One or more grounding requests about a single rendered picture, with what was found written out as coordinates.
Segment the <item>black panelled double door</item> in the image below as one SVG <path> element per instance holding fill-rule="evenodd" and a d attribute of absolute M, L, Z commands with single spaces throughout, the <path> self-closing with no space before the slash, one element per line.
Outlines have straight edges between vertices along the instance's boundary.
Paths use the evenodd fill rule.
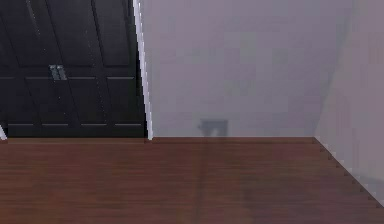
<path fill-rule="evenodd" d="M 133 0 L 0 0 L 0 128 L 146 137 Z"/>

